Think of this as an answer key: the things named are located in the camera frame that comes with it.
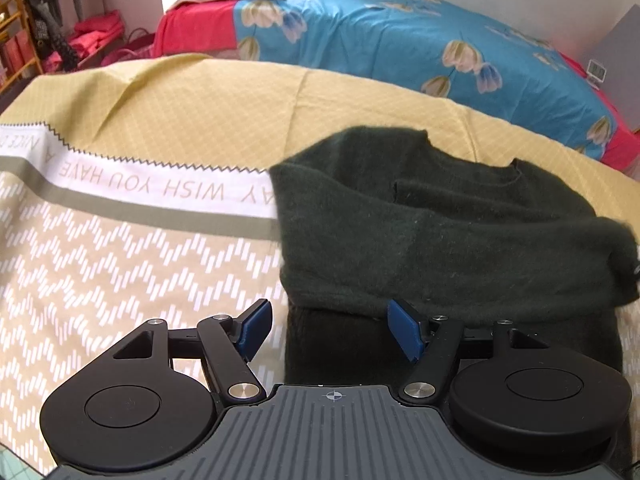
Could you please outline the dark green knit sweater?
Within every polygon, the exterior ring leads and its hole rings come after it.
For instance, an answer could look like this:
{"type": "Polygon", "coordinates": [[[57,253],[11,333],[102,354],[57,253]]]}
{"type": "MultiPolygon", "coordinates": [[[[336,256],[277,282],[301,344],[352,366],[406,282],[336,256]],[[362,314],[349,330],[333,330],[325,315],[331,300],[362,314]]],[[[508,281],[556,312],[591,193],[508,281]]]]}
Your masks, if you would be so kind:
{"type": "Polygon", "coordinates": [[[269,171],[288,296],[290,385],[398,386],[390,300],[470,327],[510,318],[620,370],[638,298],[631,229],[530,162],[467,162],[423,131],[355,127],[269,171]]]}

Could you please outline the red clothes pile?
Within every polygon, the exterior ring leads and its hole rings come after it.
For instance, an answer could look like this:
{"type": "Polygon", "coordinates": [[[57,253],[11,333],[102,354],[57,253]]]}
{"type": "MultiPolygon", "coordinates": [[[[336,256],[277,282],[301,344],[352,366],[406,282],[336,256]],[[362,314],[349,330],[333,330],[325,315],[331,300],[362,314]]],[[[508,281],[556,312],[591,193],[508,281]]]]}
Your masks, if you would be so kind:
{"type": "Polygon", "coordinates": [[[43,69],[48,74],[72,72],[152,58],[154,40],[155,35],[143,27],[126,35],[120,13],[111,11],[75,24],[74,31],[66,38],[78,57],[74,68],[64,68],[61,55],[54,52],[43,61],[43,69]]]}

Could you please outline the yellow beige patterned bed cover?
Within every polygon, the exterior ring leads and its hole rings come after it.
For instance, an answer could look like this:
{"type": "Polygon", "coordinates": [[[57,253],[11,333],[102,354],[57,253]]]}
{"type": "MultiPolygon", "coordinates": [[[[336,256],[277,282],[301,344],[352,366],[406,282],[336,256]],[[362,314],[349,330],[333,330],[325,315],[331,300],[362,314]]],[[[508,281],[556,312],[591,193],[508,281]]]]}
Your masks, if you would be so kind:
{"type": "Polygon", "coordinates": [[[351,126],[409,127],[472,162],[532,162],[639,223],[639,185],[447,99],[325,70],[183,55],[41,76],[1,114],[2,474],[54,461],[46,397],[150,318],[186,328],[258,298],[253,361],[284,378],[288,302],[270,166],[351,126]]]}

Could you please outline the small white digital clock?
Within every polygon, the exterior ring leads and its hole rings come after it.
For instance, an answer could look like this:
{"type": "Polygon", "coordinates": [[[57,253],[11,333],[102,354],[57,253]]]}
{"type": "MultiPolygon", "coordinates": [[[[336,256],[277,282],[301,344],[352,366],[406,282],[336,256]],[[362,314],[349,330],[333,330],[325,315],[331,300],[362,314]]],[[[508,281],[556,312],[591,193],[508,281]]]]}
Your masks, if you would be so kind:
{"type": "Polygon", "coordinates": [[[600,89],[605,82],[606,68],[593,58],[590,58],[586,68],[586,79],[592,88],[600,89]]]}

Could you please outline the blue floral quilt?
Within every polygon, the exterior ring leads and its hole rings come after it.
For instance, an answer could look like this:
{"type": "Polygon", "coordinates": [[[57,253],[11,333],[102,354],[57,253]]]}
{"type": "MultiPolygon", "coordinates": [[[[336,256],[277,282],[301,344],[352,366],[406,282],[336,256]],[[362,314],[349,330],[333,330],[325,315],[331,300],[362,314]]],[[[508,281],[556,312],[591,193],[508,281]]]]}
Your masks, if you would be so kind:
{"type": "Polygon", "coordinates": [[[446,98],[599,159],[617,122],[551,44],[444,0],[240,0],[241,58],[446,98]]]}

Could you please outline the red bed sheet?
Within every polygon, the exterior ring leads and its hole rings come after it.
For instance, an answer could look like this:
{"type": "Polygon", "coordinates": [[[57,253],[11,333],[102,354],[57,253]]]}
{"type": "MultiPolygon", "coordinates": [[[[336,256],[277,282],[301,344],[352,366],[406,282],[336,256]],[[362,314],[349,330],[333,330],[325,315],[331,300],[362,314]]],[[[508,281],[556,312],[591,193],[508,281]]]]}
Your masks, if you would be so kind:
{"type": "Polygon", "coordinates": [[[236,0],[186,3],[167,11],[158,23],[154,58],[181,53],[235,51],[236,0]]]}

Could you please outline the wooden storage shelf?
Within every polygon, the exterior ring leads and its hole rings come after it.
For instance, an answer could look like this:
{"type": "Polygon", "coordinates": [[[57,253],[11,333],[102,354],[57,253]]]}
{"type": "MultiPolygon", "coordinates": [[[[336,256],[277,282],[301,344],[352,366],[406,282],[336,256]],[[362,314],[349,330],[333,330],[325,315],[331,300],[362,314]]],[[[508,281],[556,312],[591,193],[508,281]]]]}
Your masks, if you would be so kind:
{"type": "Polygon", "coordinates": [[[43,68],[32,36],[26,0],[1,0],[1,93],[19,80],[41,75],[43,68]]]}

